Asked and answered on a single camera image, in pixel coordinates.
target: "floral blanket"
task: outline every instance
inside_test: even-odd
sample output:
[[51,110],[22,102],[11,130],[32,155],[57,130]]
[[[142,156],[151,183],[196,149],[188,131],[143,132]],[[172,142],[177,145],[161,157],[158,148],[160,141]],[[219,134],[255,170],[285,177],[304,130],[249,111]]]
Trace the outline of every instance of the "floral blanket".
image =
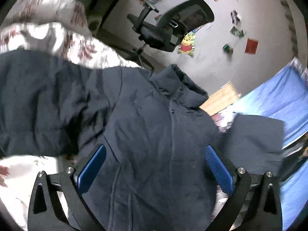
[[[46,52],[91,69],[139,67],[92,37],[84,6],[77,0],[17,0],[0,26],[0,54],[18,48]],[[0,197],[23,230],[27,230],[30,196],[37,173],[40,170],[58,173],[71,161],[63,157],[33,156],[0,160]],[[59,198],[67,213],[61,193]]]

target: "gray wall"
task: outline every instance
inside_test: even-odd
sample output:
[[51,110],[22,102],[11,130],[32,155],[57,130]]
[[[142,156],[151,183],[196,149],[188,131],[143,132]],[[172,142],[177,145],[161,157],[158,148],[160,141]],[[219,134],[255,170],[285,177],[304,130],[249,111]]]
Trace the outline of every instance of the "gray wall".
[[287,0],[287,2],[291,10],[296,30],[298,59],[301,61],[302,64],[305,65],[307,63],[307,55],[308,55],[307,31],[306,31],[305,19],[303,14],[301,13],[301,11],[296,6],[293,0]]
[[[164,0],[156,6],[163,13],[183,1]],[[196,33],[194,58],[186,54],[178,55],[177,49],[167,53],[146,48],[145,52],[165,66],[176,63],[210,94],[231,81],[238,92],[245,95],[292,59],[290,31],[279,0],[204,1],[212,8],[215,21],[209,30],[202,28]],[[142,42],[131,29],[132,25],[126,15],[139,15],[142,8],[137,0],[120,0],[104,28],[129,44],[140,47]],[[233,9],[241,14],[241,28],[247,31],[247,35],[239,41],[229,33],[232,28],[230,11]],[[147,21],[155,24],[155,15],[151,12]],[[248,37],[259,41],[256,55],[244,53]],[[222,47],[226,43],[236,43],[232,58],[223,53]]]

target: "mesh chair backrest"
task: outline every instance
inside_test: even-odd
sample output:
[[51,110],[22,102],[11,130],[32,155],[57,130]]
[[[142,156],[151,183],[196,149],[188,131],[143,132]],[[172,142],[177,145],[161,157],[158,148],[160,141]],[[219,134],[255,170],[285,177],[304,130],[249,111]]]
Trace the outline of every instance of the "mesh chair backrest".
[[181,3],[161,15],[156,27],[163,29],[165,33],[172,34],[181,24],[186,27],[186,33],[208,22],[214,21],[214,14],[204,0],[188,0]]

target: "blue bedsheet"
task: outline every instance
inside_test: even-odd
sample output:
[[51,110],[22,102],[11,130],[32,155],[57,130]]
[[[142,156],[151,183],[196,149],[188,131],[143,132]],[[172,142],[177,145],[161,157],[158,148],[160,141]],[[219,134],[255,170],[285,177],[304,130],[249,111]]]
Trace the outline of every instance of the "blue bedsheet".
[[[308,131],[307,72],[298,63],[299,60],[293,60],[232,106],[237,113],[284,121],[284,146]],[[307,176],[308,161],[280,187],[283,231],[293,223],[308,200]]]
[[308,89],[298,73],[284,67],[274,77],[233,104],[235,112],[284,121],[287,145],[308,131]]

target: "metal screw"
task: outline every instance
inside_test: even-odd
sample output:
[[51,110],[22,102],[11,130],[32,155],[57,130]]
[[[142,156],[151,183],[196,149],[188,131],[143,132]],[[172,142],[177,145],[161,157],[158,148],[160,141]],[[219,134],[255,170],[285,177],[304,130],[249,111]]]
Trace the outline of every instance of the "metal screw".
[[239,167],[239,168],[238,168],[238,172],[239,172],[240,174],[244,174],[244,173],[246,172],[246,170],[245,170],[243,167]]
[[266,172],[267,177],[273,177],[273,174],[271,172]]
[[40,172],[38,173],[38,176],[39,176],[39,177],[42,177],[44,174],[45,174],[44,171],[40,171]]
[[67,174],[70,174],[70,173],[72,173],[74,171],[74,168],[73,167],[68,167],[67,169],[65,169],[65,172],[67,173]]

